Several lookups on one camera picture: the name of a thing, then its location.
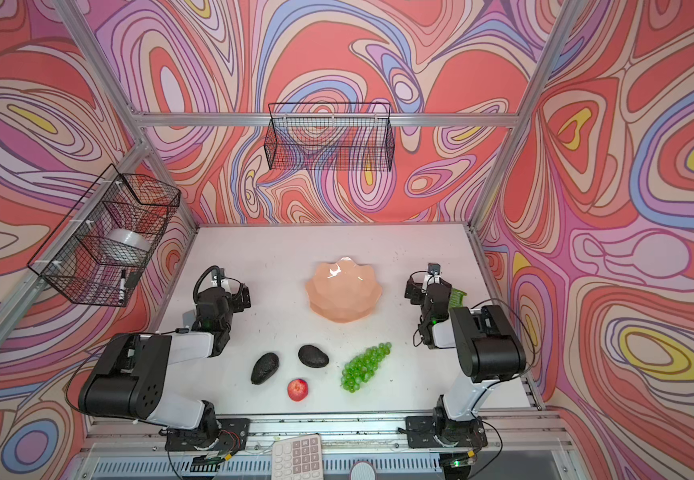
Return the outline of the green grape bunch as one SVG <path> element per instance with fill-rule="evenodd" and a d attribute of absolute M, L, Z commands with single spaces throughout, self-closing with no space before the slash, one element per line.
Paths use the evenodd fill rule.
<path fill-rule="evenodd" d="M 381 363 L 391 354 L 392 344 L 383 342 L 367 348 L 348 361 L 341 374 L 341 387 L 355 393 L 376 374 Z"/>

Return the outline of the pink white calculator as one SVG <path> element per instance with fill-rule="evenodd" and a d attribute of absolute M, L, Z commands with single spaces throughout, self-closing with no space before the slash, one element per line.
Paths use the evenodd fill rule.
<path fill-rule="evenodd" d="M 280 440 L 272 446 L 272 480 L 322 479 L 322 438 L 311 434 Z"/>

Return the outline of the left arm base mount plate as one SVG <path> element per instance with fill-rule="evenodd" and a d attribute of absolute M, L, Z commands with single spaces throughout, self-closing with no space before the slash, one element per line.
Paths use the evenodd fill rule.
<path fill-rule="evenodd" d="M 169 452 L 237 453 L 246 448 L 251 425 L 249 418 L 220 418 L 217 426 L 193 430 L 163 428 Z"/>

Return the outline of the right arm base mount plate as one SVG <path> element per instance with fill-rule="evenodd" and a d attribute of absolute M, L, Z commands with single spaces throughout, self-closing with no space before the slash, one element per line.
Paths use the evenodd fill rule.
<path fill-rule="evenodd" d="M 433 415 L 407 416 L 398 432 L 406 436 L 412 449 L 468 448 L 480 451 L 489 444 L 480 418 L 453 421 Z"/>

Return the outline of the dark avocado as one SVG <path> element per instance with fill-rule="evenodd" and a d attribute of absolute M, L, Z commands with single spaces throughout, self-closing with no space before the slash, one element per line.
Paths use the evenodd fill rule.
<path fill-rule="evenodd" d="M 302 364 L 313 369 L 324 368 L 330 363 L 330 358 L 326 353 L 310 344 L 303 345 L 299 349 L 298 358 Z"/>
<path fill-rule="evenodd" d="M 262 385 L 269 380 L 279 369 L 280 359 L 276 353 L 268 352 L 263 354 L 255 363 L 251 382 L 253 385 Z"/>

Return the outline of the black marker pen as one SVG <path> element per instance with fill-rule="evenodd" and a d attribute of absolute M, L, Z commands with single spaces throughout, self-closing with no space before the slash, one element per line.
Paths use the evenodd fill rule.
<path fill-rule="evenodd" d="M 127 298 L 127 289 L 126 289 L 126 280 L 127 280 L 127 272 L 125 269 L 122 269 L 120 272 L 120 279 L 119 279 L 119 289 L 118 289 L 118 302 L 120 305 L 125 305 L 126 304 L 126 298 Z"/>

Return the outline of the pink faceted fruit bowl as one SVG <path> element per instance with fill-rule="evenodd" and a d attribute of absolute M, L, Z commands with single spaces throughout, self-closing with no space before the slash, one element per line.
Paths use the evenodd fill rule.
<path fill-rule="evenodd" d="M 305 289 L 311 310 L 340 324 L 371 315 L 383 295 L 373 267 L 350 257 L 319 264 Z"/>

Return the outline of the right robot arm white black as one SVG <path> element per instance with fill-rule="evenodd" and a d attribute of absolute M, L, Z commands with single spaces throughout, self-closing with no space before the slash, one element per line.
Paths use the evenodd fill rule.
<path fill-rule="evenodd" d="M 455 289 L 430 263 L 409 275 L 404 297 L 421 308 L 414 344 L 430 350 L 453 349 L 460 367 L 449 391 L 429 416 L 408 416 L 399 430 L 412 449 L 487 445 L 479 412 L 496 387 L 527 369 L 525 349 L 502 307 L 487 299 L 474 307 L 457 306 Z"/>

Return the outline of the red peach fruit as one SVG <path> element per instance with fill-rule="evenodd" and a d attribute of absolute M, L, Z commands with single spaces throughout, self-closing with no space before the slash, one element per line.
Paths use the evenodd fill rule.
<path fill-rule="evenodd" d="M 300 402 L 309 394 L 308 383 L 303 379 L 294 379 L 288 384 L 287 392 L 292 401 Z"/>

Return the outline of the silver tape roll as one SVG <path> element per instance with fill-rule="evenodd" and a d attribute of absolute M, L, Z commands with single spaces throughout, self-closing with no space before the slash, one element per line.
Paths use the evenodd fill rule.
<path fill-rule="evenodd" d="M 141 251 L 148 251 L 151 248 L 151 243 L 144 236 L 128 229 L 113 229 L 106 235 L 106 238 Z"/>

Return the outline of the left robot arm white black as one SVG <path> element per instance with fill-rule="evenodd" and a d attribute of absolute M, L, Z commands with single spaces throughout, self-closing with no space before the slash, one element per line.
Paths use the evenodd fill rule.
<path fill-rule="evenodd" d="M 104 347 L 84 382 L 77 409 L 88 416 L 140 421 L 159 426 L 166 450 L 218 450 L 221 427 L 208 400 L 189 399 L 166 386 L 168 369 L 177 364 L 219 356 L 231 338 L 236 313 L 251 307 L 250 291 L 216 272 L 217 284 L 193 288 L 195 320 L 190 328 L 169 333 L 118 334 Z"/>

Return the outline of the green snack packet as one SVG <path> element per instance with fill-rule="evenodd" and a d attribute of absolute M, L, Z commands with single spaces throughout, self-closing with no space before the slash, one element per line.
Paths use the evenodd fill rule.
<path fill-rule="evenodd" d="M 450 296 L 449 296 L 449 304 L 448 304 L 449 308 L 452 309 L 452 308 L 463 307 L 464 303 L 465 303 L 465 297 L 466 296 L 467 296 L 466 292 L 459 290 L 459 289 L 456 289 L 456 288 L 452 288 Z"/>

